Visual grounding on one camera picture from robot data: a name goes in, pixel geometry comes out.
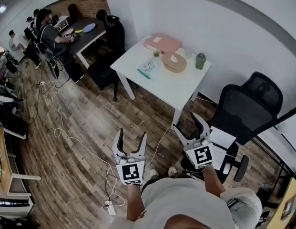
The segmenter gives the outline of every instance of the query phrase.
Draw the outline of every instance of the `pink laptop case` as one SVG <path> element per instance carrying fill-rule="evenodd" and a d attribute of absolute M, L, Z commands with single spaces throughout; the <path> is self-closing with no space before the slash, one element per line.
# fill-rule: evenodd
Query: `pink laptop case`
<path fill-rule="evenodd" d="M 162 53 L 174 53 L 182 46 L 182 42 L 170 36 L 156 33 L 146 40 L 143 45 L 153 51 L 160 50 Z"/>

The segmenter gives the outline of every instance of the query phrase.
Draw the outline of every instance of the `brick wall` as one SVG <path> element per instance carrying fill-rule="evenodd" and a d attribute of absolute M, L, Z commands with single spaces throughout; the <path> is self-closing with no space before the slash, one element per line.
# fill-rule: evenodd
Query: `brick wall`
<path fill-rule="evenodd" d="M 110 9 L 106 0 L 59 0 L 47 6 L 51 9 L 52 16 L 69 15 L 67 7 L 70 4 L 76 4 L 79 12 L 83 17 L 96 18 L 96 13 L 100 9 L 104 9 L 110 14 Z"/>

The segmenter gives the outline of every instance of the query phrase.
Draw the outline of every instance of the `computer mouse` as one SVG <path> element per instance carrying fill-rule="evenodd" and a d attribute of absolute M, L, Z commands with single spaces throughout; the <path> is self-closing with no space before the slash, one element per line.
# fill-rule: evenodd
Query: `computer mouse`
<path fill-rule="evenodd" d="M 229 170 L 230 170 L 230 164 L 226 163 L 225 167 L 224 167 L 224 170 L 223 170 L 223 174 L 227 175 Z"/>

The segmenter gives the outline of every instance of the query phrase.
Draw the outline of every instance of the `blue bowl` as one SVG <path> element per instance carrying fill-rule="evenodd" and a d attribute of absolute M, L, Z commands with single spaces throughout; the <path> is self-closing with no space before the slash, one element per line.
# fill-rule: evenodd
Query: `blue bowl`
<path fill-rule="evenodd" d="M 96 24 L 95 24 L 95 23 L 93 23 L 93 24 L 89 24 L 89 25 L 87 25 L 87 26 L 85 26 L 85 27 L 83 28 L 82 32 L 83 32 L 83 33 L 88 33 L 88 32 L 90 32 L 90 31 L 94 30 L 95 27 L 96 27 Z"/>

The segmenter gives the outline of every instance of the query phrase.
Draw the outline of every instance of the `ceiling light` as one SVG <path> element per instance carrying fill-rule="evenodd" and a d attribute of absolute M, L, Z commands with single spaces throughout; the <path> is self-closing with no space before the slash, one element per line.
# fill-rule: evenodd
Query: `ceiling light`
<path fill-rule="evenodd" d="M 4 5 L 0 6 L 0 13 L 5 12 L 6 8 L 7 8 L 7 7 L 4 6 Z"/>

